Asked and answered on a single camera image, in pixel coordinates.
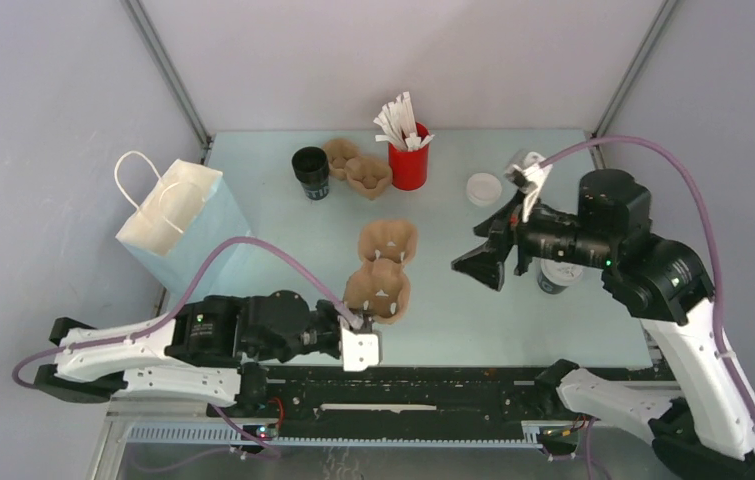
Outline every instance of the plastic cup lid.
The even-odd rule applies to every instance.
[[[545,259],[541,261],[541,267],[542,273],[548,280],[563,287],[574,285],[583,276],[583,267],[573,263]]]
[[[497,202],[501,198],[502,191],[501,181],[490,173],[475,173],[465,185],[465,194],[468,199],[480,207]]]

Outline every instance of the gray wall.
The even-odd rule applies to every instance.
[[[728,337],[755,388],[755,2],[683,2],[612,132],[659,142],[701,187],[726,280]],[[605,153],[653,191],[656,230],[706,258],[677,173],[637,147]]]
[[[0,478],[83,478],[102,406],[15,386],[55,317],[149,318],[158,285],[114,240],[131,213],[112,182],[138,148],[160,166],[199,147],[117,0],[0,1]],[[126,165],[139,195],[153,177]],[[26,373],[30,376],[33,370]]]

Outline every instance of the table top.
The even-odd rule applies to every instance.
[[[647,367],[651,359],[639,322],[601,288],[600,271],[559,295],[536,283],[538,261],[528,274],[507,275],[501,292],[451,270],[453,259],[480,245],[471,229],[502,206],[514,187],[501,173],[521,149],[545,156],[585,139],[579,130],[437,130],[427,183],[414,192],[390,187],[369,201],[344,181],[330,179],[329,195],[311,201],[291,168],[292,154],[308,145],[345,137],[364,153],[386,158],[374,131],[227,132],[215,136],[208,166],[224,172],[256,237],[298,259],[341,297],[360,268],[359,232],[377,219],[405,218],[418,227],[415,258],[404,269],[412,285],[409,310],[382,332],[385,366],[539,366],[568,358],[585,366]],[[542,200],[574,212],[580,177],[594,168],[588,152],[559,162]],[[501,179],[504,193],[490,207],[473,205],[465,184],[474,173]],[[514,267],[515,252],[506,271]],[[318,292],[294,270],[260,249],[241,265],[224,267],[210,293],[267,295],[293,290],[311,305]],[[326,355],[290,364],[336,365]]]

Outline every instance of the red container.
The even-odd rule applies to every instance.
[[[415,124],[423,140],[430,132],[420,123]],[[430,144],[414,152],[401,152],[389,142],[389,166],[392,167],[392,185],[400,190],[415,190],[427,181],[427,158]]]

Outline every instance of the black and white robotic arm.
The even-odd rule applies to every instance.
[[[453,269],[500,290],[513,247],[516,275],[534,257],[602,269],[604,289],[657,342],[684,397],[631,390],[567,360],[540,375],[537,387],[569,411],[642,439],[681,478],[755,478],[755,426],[714,339],[714,288],[700,258],[651,232],[651,194],[626,172],[586,174],[576,215],[536,202],[547,176],[542,160],[531,152],[511,162],[507,178],[518,191],[474,228],[486,243],[454,260]]]
[[[329,301],[319,301],[310,311],[300,295],[279,291],[265,297],[209,296],[185,305],[162,327],[137,338],[131,335],[165,316],[103,330],[60,318],[50,341],[65,348],[53,363],[39,367],[34,385],[75,403],[145,395],[199,400],[219,407],[239,400],[264,404],[266,399],[251,399],[242,391],[245,372],[261,370],[255,362],[287,362],[297,355],[320,352],[341,358],[346,371],[379,364],[380,338],[372,331],[371,318],[361,312],[356,315],[359,325],[350,325]],[[115,337],[126,340],[72,347]]]

